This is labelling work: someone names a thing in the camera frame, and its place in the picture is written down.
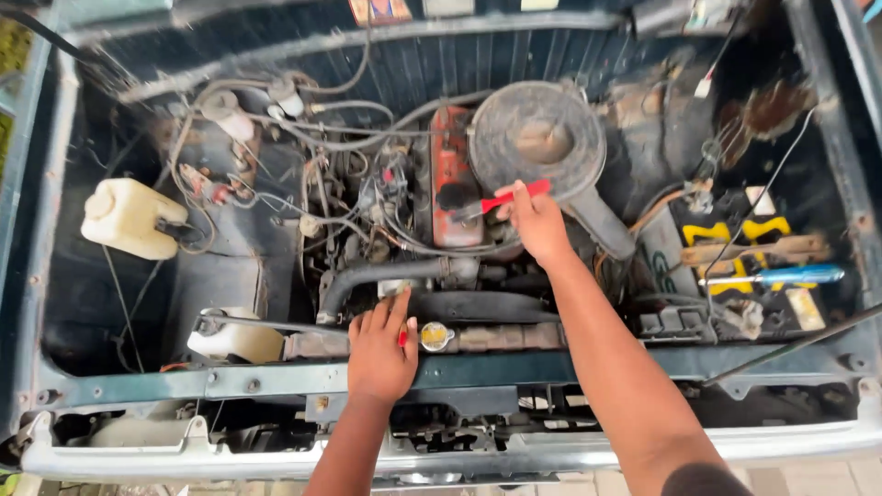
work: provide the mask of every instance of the round air cleaner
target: round air cleaner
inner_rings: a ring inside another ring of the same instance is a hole
[[[551,196],[610,257],[634,253],[633,237],[594,188],[606,135],[578,88],[545,81],[506,86],[478,108],[473,128],[468,151],[485,189],[546,177]]]

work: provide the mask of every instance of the red valve cover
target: red valve cover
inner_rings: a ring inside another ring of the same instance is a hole
[[[475,174],[467,163],[467,117],[466,109],[443,107],[430,124],[432,131],[451,131],[431,136],[432,232],[438,248],[476,246],[484,240],[482,217],[468,222],[454,222],[451,218],[452,210],[482,197]]]

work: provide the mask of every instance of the red tool handle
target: red tool handle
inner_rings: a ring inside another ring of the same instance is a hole
[[[527,185],[527,192],[530,193],[530,198],[550,191],[551,182],[548,179],[539,179],[538,181],[533,181],[532,183]],[[504,205],[510,201],[514,201],[513,192],[507,192],[499,198],[482,199],[481,213],[486,214],[490,211],[491,208],[499,207],[500,205]]]

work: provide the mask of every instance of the coolant reservoir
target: coolant reservoir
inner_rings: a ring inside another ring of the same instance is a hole
[[[171,259],[177,253],[177,241],[156,230],[159,219],[186,222],[187,209],[134,179],[105,179],[86,200],[80,232],[89,241],[142,259]]]
[[[254,312],[239,306],[202,311],[204,315],[209,312],[227,317],[258,319]],[[190,333],[187,348],[221,362],[227,360],[229,355],[236,355],[253,364],[265,364],[279,361],[284,343],[285,338],[272,327],[207,324]]]

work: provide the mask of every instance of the human arm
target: human arm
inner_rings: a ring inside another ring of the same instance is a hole
[[[312,472],[305,496],[367,494],[392,406],[414,383],[416,319],[407,318],[410,288],[386,298],[349,325],[346,407]],[[404,348],[399,333],[407,331]]]
[[[579,384],[632,493],[660,494],[669,475],[688,463],[725,468],[683,395],[573,251],[554,200],[530,198],[523,183],[513,189],[512,225],[548,273]]]

